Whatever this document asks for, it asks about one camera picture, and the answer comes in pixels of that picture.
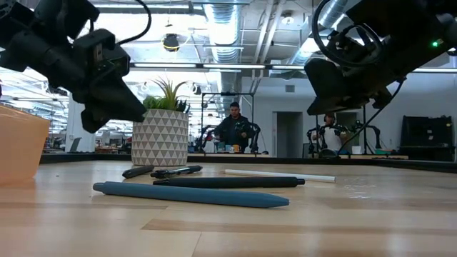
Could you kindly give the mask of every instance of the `black pen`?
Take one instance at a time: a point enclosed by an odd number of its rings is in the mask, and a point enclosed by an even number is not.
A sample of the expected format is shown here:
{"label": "black pen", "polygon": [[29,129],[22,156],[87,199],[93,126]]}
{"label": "black pen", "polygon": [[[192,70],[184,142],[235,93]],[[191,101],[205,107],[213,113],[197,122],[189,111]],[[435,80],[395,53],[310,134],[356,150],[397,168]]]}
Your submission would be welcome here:
{"label": "black pen", "polygon": [[131,168],[129,170],[124,171],[122,173],[122,176],[124,178],[134,178],[136,176],[143,175],[143,174],[148,173],[153,170],[154,170],[154,165],[144,166],[144,167],[139,167],[139,168]]}
{"label": "black pen", "polygon": [[153,184],[191,188],[285,188],[304,185],[305,180],[296,177],[168,178]]}
{"label": "black pen", "polygon": [[153,178],[169,178],[174,175],[181,175],[181,174],[192,174],[194,172],[201,171],[203,167],[199,165],[195,166],[187,166],[183,168],[175,168],[172,170],[159,170],[154,171],[151,173],[151,177]]}

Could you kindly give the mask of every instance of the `wood grain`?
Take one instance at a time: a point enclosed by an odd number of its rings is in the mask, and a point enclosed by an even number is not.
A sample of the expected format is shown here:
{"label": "wood grain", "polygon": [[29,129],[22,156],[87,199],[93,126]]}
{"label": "wood grain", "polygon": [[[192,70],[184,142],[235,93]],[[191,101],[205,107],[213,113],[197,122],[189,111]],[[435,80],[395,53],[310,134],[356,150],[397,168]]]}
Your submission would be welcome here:
{"label": "wood grain", "polygon": [[[290,199],[272,209],[105,196],[130,162],[40,166],[0,187],[2,257],[457,256],[457,176],[366,166],[201,164],[336,176],[337,183],[250,188]],[[152,183],[148,175],[129,183]]]}

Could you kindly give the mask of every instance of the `door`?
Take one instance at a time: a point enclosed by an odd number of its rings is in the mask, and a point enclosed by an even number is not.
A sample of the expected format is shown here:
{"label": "door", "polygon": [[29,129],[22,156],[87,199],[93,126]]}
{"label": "door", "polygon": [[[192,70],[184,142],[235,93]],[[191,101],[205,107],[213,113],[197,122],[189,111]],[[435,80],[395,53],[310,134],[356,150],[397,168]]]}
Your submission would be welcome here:
{"label": "door", "polygon": [[277,135],[276,135],[276,133],[277,133],[277,127],[276,127],[276,125],[277,125],[277,123],[278,123],[277,119],[278,119],[278,113],[274,111],[274,112],[273,112],[273,124],[272,124],[272,126],[271,126],[271,127],[273,128],[273,129],[271,130],[271,133],[272,133],[272,134],[271,134],[271,157],[278,157],[278,156],[276,155],[276,145],[277,145],[277,143],[278,143],[278,141],[276,140],[276,136],[277,136]]}
{"label": "door", "polygon": [[301,158],[303,148],[303,113],[276,113],[276,156]]}

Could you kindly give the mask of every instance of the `triangle pattern pot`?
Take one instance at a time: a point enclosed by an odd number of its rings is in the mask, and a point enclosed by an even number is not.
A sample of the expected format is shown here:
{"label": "triangle pattern pot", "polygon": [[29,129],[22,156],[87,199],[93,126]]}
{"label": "triangle pattern pot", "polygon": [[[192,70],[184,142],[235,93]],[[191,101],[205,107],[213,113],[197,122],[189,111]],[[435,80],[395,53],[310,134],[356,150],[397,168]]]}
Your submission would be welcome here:
{"label": "triangle pattern pot", "polygon": [[187,163],[189,116],[151,109],[142,123],[134,122],[131,158],[137,166],[183,166]]}

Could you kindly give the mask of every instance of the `man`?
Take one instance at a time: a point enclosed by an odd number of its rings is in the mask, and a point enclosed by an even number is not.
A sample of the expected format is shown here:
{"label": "man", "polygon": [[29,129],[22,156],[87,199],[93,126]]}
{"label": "man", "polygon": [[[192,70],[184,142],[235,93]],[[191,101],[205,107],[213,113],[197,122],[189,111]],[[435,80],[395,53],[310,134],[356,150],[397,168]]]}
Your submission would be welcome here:
{"label": "man", "polygon": [[[327,149],[333,150],[338,152],[338,150],[343,145],[343,142],[347,139],[348,135],[344,131],[340,131],[341,133],[339,136],[335,134],[335,128],[331,128],[335,124],[335,115],[334,114],[326,114],[323,118],[325,122],[325,134],[324,139],[327,144]],[[316,140],[319,139],[319,145],[322,147],[322,135],[320,133],[313,132],[312,139]]]}
{"label": "man", "polygon": [[236,130],[236,125],[242,122],[248,124],[249,121],[240,114],[240,105],[233,102],[230,104],[230,116],[214,129],[214,136],[226,145],[239,145],[241,153],[243,153],[249,145],[249,138],[253,136],[253,129],[251,126],[245,126],[246,130],[239,133]]}

